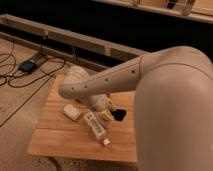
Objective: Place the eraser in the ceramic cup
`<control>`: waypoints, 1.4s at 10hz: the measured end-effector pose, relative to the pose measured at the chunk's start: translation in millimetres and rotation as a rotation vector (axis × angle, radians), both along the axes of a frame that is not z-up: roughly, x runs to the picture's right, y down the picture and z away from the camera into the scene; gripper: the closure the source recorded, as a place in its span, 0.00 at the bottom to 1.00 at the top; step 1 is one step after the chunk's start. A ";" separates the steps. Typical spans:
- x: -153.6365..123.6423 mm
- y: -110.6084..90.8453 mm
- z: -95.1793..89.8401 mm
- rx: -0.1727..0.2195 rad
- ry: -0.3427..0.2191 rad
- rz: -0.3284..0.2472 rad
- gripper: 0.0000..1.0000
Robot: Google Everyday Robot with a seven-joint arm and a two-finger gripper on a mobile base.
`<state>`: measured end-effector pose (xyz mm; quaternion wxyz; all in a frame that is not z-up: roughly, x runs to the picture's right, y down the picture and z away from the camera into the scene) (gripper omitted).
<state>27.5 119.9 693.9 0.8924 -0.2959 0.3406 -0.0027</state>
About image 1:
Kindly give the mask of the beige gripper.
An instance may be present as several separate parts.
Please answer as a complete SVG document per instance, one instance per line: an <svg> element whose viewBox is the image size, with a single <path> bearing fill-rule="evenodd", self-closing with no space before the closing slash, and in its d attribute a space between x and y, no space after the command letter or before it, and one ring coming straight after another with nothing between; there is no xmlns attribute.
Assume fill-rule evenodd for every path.
<svg viewBox="0 0 213 171"><path fill-rule="evenodd" d="M93 111L101 112L110 106L110 99L106 94L94 95L89 98L89 108ZM112 112L116 121L122 121L127 111L124 109L116 109Z"/></svg>

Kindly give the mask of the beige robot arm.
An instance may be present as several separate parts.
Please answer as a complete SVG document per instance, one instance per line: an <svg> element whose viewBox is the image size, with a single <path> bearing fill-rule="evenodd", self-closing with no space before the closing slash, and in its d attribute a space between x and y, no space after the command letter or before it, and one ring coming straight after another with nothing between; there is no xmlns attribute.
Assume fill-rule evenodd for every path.
<svg viewBox="0 0 213 171"><path fill-rule="evenodd" d="M133 58L86 79L66 76L66 99L133 91L140 171L213 171L213 63L176 46Z"/></svg>

